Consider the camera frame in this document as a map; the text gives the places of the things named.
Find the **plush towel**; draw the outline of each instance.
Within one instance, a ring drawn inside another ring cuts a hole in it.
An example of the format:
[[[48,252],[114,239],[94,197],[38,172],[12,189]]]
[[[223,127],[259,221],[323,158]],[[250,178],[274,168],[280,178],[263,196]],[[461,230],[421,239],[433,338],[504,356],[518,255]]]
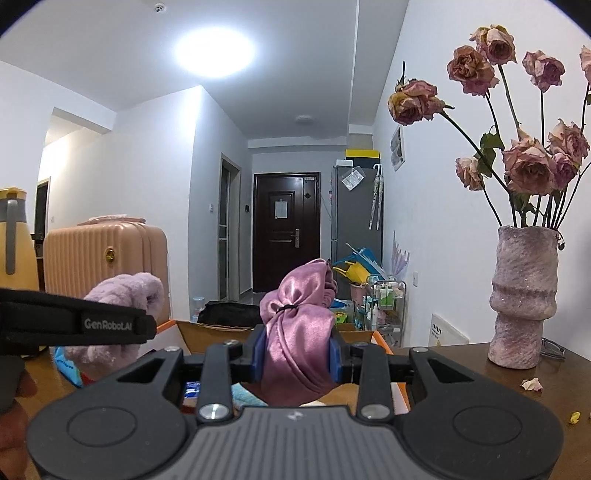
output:
[[[99,283],[85,300],[143,309],[156,318],[164,305],[162,282],[149,273],[117,275]],[[92,380],[127,367],[138,358],[139,345],[65,347],[66,358]]]

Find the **black bag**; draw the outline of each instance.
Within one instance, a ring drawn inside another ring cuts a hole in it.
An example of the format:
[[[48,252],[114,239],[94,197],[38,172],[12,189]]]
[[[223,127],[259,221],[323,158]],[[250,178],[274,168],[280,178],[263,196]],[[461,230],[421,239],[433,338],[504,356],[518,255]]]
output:
[[[233,301],[210,301],[199,313],[199,323],[254,328],[262,323],[262,319],[258,305],[244,305]]]

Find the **pink suitcase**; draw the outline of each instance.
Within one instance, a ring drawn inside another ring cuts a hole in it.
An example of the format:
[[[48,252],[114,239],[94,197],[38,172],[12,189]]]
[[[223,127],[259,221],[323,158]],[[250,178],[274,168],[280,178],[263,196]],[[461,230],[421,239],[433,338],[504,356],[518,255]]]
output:
[[[170,318],[168,249],[164,232],[140,219],[97,219],[49,232],[43,243],[48,293],[83,298],[101,281],[149,272],[164,285],[166,302],[156,319]]]

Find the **silver screw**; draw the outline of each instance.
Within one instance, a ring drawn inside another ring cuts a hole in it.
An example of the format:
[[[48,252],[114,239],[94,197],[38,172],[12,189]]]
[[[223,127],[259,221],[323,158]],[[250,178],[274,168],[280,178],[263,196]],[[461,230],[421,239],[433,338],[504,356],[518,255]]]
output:
[[[386,405],[372,403],[361,409],[361,415],[368,420],[381,420],[390,415],[390,409]]]
[[[199,409],[199,414],[207,420],[219,420],[225,418],[230,410],[221,403],[210,403]]]

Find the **vase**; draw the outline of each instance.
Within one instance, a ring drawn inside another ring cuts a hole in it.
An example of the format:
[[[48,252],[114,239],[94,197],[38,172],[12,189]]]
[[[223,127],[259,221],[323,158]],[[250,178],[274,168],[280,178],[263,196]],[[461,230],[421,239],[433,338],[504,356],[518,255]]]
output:
[[[493,363],[533,368],[540,359],[544,320],[556,313],[558,234],[543,227],[499,228],[491,308],[497,312],[488,350]]]

